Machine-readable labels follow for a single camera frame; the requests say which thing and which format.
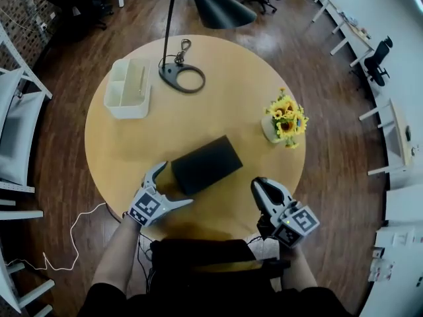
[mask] vase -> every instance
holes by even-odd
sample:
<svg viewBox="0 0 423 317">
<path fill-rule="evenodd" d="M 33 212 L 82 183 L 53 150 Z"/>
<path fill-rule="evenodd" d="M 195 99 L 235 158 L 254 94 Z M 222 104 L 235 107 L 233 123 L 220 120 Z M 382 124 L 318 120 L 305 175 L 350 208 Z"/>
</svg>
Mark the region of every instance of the vase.
<svg viewBox="0 0 423 317">
<path fill-rule="evenodd" d="M 267 140 L 269 140 L 269 142 L 281 142 L 281 139 L 276 135 L 271 116 L 264 116 L 262 118 L 262 129 L 264 136 L 267 138 Z"/>
</svg>

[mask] lamp shade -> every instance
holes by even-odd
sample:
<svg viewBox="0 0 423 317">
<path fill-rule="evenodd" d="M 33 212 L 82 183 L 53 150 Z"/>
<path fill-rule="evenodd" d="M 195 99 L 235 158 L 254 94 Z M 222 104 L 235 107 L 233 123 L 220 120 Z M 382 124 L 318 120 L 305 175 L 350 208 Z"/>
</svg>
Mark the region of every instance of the lamp shade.
<svg viewBox="0 0 423 317">
<path fill-rule="evenodd" d="M 212 29 L 236 28 L 251 23 L 256 13 L 236 0 L 194 0 L 203 25 Z"/>
</svg>

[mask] black lamp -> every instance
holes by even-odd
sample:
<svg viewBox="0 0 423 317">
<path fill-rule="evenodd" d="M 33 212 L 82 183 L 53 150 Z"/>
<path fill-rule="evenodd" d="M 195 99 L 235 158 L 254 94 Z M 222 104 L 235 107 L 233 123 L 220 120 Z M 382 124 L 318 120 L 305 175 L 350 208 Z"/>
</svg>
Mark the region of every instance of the black lamp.
<svg viewBox="0 0 423 317">
<path fill-rule="evenodd" d="M 254 21 L 256 13 L 246 8 L 236 0 L 194 0 L 200 14 L 203 25 L 207 28 L 224 29 L 244 26 Z M 185 51 L 190 47 L 190 41 L 182 42 L 182 51 L 176 56 L 174 63 L 166 63 L 167 40 L 169 38 L 169 28 L 171 25 L 172 11 L 174 0 L 171 0 L 169 5 L 169 13 L 167 16 L 165 49 L 163 51 L 163 64 L 159 66 L 159 74 L 162 80 L 173 88 L 186 93 L 198 92 L 204 87 L 206 77 L 204 73 L 195 66 L 182 63 Z M 197 72 L 203 82 L 195 89 L 186 89 L 178 84 L 176 78 L 178 74 L 183 71 Z"/>
</svg>

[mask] yellow flower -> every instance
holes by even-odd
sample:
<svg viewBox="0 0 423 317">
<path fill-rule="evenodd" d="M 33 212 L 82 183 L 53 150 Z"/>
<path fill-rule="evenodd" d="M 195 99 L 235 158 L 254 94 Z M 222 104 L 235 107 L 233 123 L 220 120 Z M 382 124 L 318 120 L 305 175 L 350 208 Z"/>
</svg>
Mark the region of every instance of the yellow flower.
<svg viewBox="0 0 423 317">
<path fill-rule="evenodd" d="M 295 133 L 297 124 L 295 121 L 288 121 L 285 123 L 278 122 L 276 126 L 278 127 L 276 134 L 282 139 L 291 137 Z"/>
<path fill-rule="evenodd" d="M 283 101 L 285 101 L 285 113 L 298 111 L 297 103 L 292 100 L 289 96 L 284 97 Z"/>
<path fill-rule="evenodd" d="M 272 113 L 272 115 L 275 120 L 280 120 L 283 116 L 282 111 L 280 109 L 276 110 L 274 113 Z"/>
<path fill-rule="evenodd" d="M 285 148 L 295 149 L 297 148 L 299 143 L 294 143 L 293 145 L 285 145 Z"/>
<path fill-rule="evenodd" d="M 298 105 L 294 100 L 291 99 L 290 96 L 284 95 L 277 101 L 272 102 L 269 107 L 269 111 L 271 114 L 275 114 L 278 110 L 280 110 L 282 112 L 283 117 L 285 117 L 288 112 L 298 111 Z"/>
<path fill-rule="evenodd" d="M 307 121 L 309 121 L 309 118 L 306 118 L 301 113 L 297 113 L 296 119 L 297 119 L 297 126 L 296 126 L 296 129 L 295 129 L 295 133 L 296 134 L 302 134 L 307 129 Z"/>
</svg>

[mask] brick wall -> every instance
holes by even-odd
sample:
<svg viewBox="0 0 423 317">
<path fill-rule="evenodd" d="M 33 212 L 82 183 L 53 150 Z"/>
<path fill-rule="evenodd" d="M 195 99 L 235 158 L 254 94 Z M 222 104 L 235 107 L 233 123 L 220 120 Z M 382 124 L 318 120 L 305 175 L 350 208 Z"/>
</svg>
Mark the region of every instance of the brick wall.
<svg viewBox="0 0 423 317">
<path fill-rule="evenodd" d="M 0 8 L 15 22 L 28 29 L 19 27 L 0 10 L 0 22 L 9 38 L 27 64 L 33 67 L 51 37 L 48 32 L 40 30 L 36 19 L 39 17 L 51 28 L 50 14 L 53 11 L 57 14 L 55 7 L 45 0 L 0 0 Z M 16 67 L 4 45 L 0 47 L 0 67 L 6 69 Z"/>
</svg>

